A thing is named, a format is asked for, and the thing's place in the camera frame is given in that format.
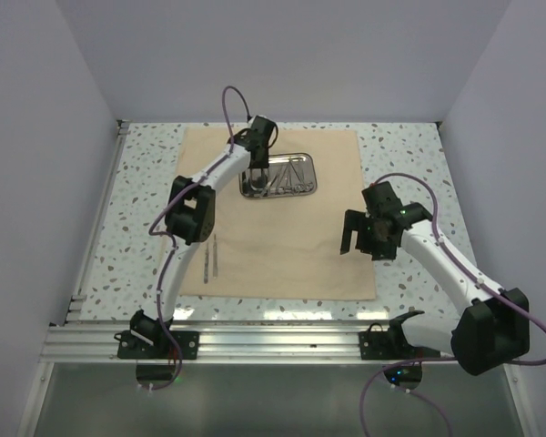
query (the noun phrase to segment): glass panel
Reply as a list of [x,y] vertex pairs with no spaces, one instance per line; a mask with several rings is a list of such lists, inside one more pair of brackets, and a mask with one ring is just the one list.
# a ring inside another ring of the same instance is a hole
[[[360,436],[360,391],[378,368],[185,364],[173,387],[148,396],[131,364],[59,364],[36,435]],[[456,365],[423,369],[418,390],[445,409],[455,437],[522,436],[503,369],[479,377]],[[383,381],[365,411],[372,435],[447,435],[429,405]]]

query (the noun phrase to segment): metal tool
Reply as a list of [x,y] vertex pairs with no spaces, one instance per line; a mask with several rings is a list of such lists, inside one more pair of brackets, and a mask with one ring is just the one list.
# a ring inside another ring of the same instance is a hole
[[210,261],[210,247],[207,243],[207,248],[204,251],[204,283],[208,284],[208,262]]
[[217,253],[217,234],[212,243],[212,278],[218,278],[218,253]]
[[267,193],[269,193],[269,189],[271,188],[271,185],[273,185],[273,183],[277,180],[277,177],[279,176],[279,174],[277,173],[275,175],[275,177],[273,177],[272,179],[269,180],[269,182],[267,183],[267,185],[261,190],[261,193],[258,195],[258,198],[262,198],[263,196],[265,196]]

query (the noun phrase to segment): cable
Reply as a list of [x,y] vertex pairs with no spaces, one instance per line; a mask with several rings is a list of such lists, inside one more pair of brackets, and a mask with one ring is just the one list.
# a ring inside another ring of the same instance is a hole
[[175,380],[176,378],[178,377],[178,375],[180,374],[180,372],[182,371],[182,349],[180,348],[180,345],[177,343],[176,339],[170,334],[170,329],[167,327],[166,323],[164,322],[164,317],[162,315],[162,303],[161,303],[161,295],[162,295],[162,282],[164,280],[164,276],[166,275],[166,272],[167,272],[167,268],[169,267],[170,265],[170,262],[172,261],[172,259],[174,258],[174,254],[176,253],[176,251],[178,250],[178,244],[177,244],[177,241],[176,241],[176,237],[174,237],[173,234],[171,234],[170,232],[167,232],[165,230],[156,230],[158,224],[160,223],[160,221],[166,216],[166,214],[182,199],[184,198],[184,196],[189,192],[191,191],[192,189],[198,187],[200,184],[202,184],[205,180],[207,180],[207,178],[210,176],[210,174],[218,167],[220,166],[223,162],[225,162],[228,157],[232,154],[233,152],[233,149],[235,147],[235,134],[233,133],[233,127],[232,125],[230,124],[230,118],[228,116],[228,109],[227,109],[227,91],[229,89],[232,89],[233,91],[236,91],[237,94],[240,96],[241,100],[243,101],[243,105],[245,106],[245,110],[247,111],[247,121],[249,121],[251,119],[251,115],[248,111],[248,104],[247,104],[247,100],[245,99],[245,97],[243,96],[243,94],[238,90],[238,88],[236,88],[235,86],[225,86],[225,88],[223,89],[222,91],[222,96],[221,96],[221,101],[222,101],[222,111],[223,111],[223,114],[225,116],[225,121],[227,123],[227,128],[228,128],[228,134],[230,136],[230,144],[229,144],[229,147],[228,147],[228,152],[226,155],[224,155],[221,159],[219,159],[217,162],[215,162],[207,171],[206,173],[198,180],[198,182],[194,182],[190,185],[188,185],[187,187],[185,187],[184,189],[182,189],[182,191],[180,191],[177,195],[175,195],[175,197],[167,204],[167,206],[162,209],[162,211],[158,214],[158,216],[156,217],[156,219],[153,221],[153,223],[150,225],[149,229],[148,229],[148,234],[152,237],[155,237],[155,236],[165,236],[165,237],[169,237],[170,240],[172,241],[172,248],[170,249],[170,252],[168,253],[167,257],[166,257],[166,261],[164,262],[164,265],[162,266],[162,270],[160,270],[160,274],[158,275],[157,277],[157,285],[156,285],[156,308],[157,308],[157,318],[160,322],[160,327],[162,328],[162,331],[164,332],[164,334],[166,334],[167,338],[170,340],[170,343],[172,343],[172,346],[174,347],[174,350],[176,351],[176,354],[177,354],[177,359],[178,359],[178,365],[174,371],[174,373],[172,374],[172,378],[170,378],[170,380],[168,382],[165,382],[163,384],[160,384],[158,386],[154,386],[154,384],[149,384],[148,386],[148,389],[149,390],[161,390],[161,389],[164,389],[166,387],[168,387],[169,385],[171,385]]
[[[461,272],[463,272],[465,274],[465,276],[467,276],[469,279],[471,279],[478,287],[481,287],[482,290],[486,291],[492,297],[499,300],[502,304],[504,304],[505,306],[511,308],[512,310],[514,310],[518,314],[520,314],[522,317],[524,317],[524,318],[528,319],[529,321],[531,321],[534,325],[536,325],[538,328],[540,328],[546,334],[546,325],[541,320],[539,320],[537,317],[533,316],[528,311],[523,310],[522,308],[520,308],[515,303],[512,303],[509,300],[507,300],[506,298],[504,298],[503,296],[501,296],[501,294],[499,294],[497,291],[490,288],[487,284],[485,284],[485,282],[479,284],[478,283],[478,277],[475,274],[473,274],[466,266],[464,266],[463,263],[461,263],[461,261],[459,261],[457,259],[457,257],[453,254],[453,252],[451,252],[451,250],[447,247],[444,240],[441,240],[440,233],[439,233],[439,227],[437,226],[437,216],[438,216],[438,213],[439,213],[439,202],[437,201],[437,196],[435,196],[435,192],[433,191],[433,189],[430,187],[430,185],[427,182],[425,182],[424,180],[422,180],[420,178],[417,178],[416,176],[409,175],[407,173],[389,173],[388,175],[384,175],[384,176],[376,179],[376,182],[374,182],[374,184],[378,184],[381,181],[383,181],[384,179],[390,178],[390,177],[393,177],[393,176],[401,176],[403,178],[412,179],[415,182],[420,183],[425,189],[427,189],[427,191],[429,192],[430,197],[432,199],[432,202],[433,202],[433,220],[431,222],[433,235],[434,235],[435,239],[439,242],[439,245],[440,245],[441,249],[445,252],[447,257],[451,260],[451,262],[453,262],[453,264],[455,264],[455,266],[457,266],[457,268],[459,270],[461,270]],[[508,364],[517,364],[517,365],[520,365],[520,366],[541,366],[541,365],[546,364],[546,358],[544,358],[542,360],[535,360],[535,361],[508,361]]]
[[[452,358],[452,357],[451,358],[447,358],[447,357],[443,357],[443,358],[412,358],[412,359],[409,359],[409,360],[404,360],[404,361],[395,362],[393,364],[389,364],[387,366],[382,367],[379,371],[374,373],[366,381],[366,384],[364,384],[364,388],[362,389],[362,393],[360,394],[360,400],[359,400],[358,410],[359,410],[360,423],[362,425],[362,431],[364,431],[364,435],[366,437],[370,437],[370,431],[368,430],[368,425],[366,424],[366,419],[364,419],[364,401],[366,400],[366,393],[368,393],[368,389],[369,389],[370,385],[372,384],[372,382],[374,382],[374,380],[376,380],[376,378],[378,378],[380,376],[380,374],[384,373],[385,371],[390,371],[392,369],[397,369],[398,367],[411,365],[413,363],[445,362],[445,361],[455,361],[455,358]],[[453,430],[451,428],[449,418],[447,417],[447,414],[445,413],[445,411],[439,405],[437,405],[435,402],[431,401],[425,395],[420,394],[420,393],[418,393],[416,391],[411,391],[411,390],[407,391],[407,390],[402,389],[402,388],[397,387],[397,386],[394,386],[394,387],[395,387],[395,389],[397,389],[399,391],[404,391],[407,394],[411,394],[411,395],[415,396],[416,398],[419,398],[419,399],[425,401],[430,406],[432,406],[435,410],[437,410],[437,412],[440,414],[440,416],[445,421],[445,425],[447,426],[447,432],[448,432],[449,436],[453,435]]]
[[375,326],[378,326],[381,331],[384,331],[384,328],[382,328],[382,325],[380,323],[376,322],[376,321],[374,323],[370,324],[370,327],[368,328],[368,331],[372,330],[372,328],[375,327]]

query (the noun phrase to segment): speckled table surface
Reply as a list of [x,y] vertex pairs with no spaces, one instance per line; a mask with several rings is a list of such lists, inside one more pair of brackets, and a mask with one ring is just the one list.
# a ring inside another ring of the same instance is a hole
[[[223,127],[220,123],[131,124],[103,228],[82,293],[80,320],[129,320],[153,299],[160,256],[147,227],[166,205],[180,143],[187,127]],[[366,183],[394,171],[428,181],[440,201],[440,227],[474,261],[449,168],[434,124],[280,123],[283,129],[356,131]],[[429,195],[415,182],[391,180],[403,202],[430,208]],[[375,300],[273,300],[178,297],[177,320],[378,320],[409,310],[425,310],[457,319],[447,295],[429,273],[403,250],[397,259],[376,262]]]

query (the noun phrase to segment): metal frame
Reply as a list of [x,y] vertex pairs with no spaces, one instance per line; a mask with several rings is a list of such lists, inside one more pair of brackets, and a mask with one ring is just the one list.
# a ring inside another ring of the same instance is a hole
[[81,295],[85,279],[89,276],[89,273],[91,271],[91,266],[93,264],[93,253],[96,249],[99,235],[101,234],[103,220],[106,216],[107,207],[109,205],[109,198],[111,197],[111,192],[113,191],[114,182],[116,180],[117,167],[119,166],[119,160],[121,159],[121,155],[124,150],[127,134],[129,133],[130,122],[128,120],[117,120],[117,123],[118,126],[115,149],[111,159],[111,164],[109,165],[109,170],[107,171],[106,184],[104,185],[103,192],[101,193],[101,198],[99,199],[99,203],[97,204],[95,221],[93,222],[93,226],[91,227],[91,231],[89,232],[89,243],[86,247],[85,253],[83,254],[83,258],[81,259],[81,267],[79,270],[80,273],[77,276],[75,285],[73,287],[74,296]]
[[[358,333],[368,324],[286,322],[233,324],[186,322],[173,330],[200,332],[198,358],[194,364],[360,364]],[[121,362],[116,357],[115,333],[127,324],[68,324],[51,327],[45,339],[41,362]],[[146,361],[164,363],[164,361]]]
[[18,426],[17,437],[32,437],[35,434],[36,425],[38,424],[40,412],[43,409],[43,403],[45,402],[48,384],[51,381],[54,367],[55,364],[52,362],[41,362],[38,364],[38,369],[36,370],[36,375],[30,387],[28,399],[26,400],[26,407]]
[[536,437],[541,435],[538,421],[528,397],[528,389],[521,375],[521,367],[513,365],[503,366],[508,384],[510,385],[511,397],[520,418],[520,425],[525,437]]

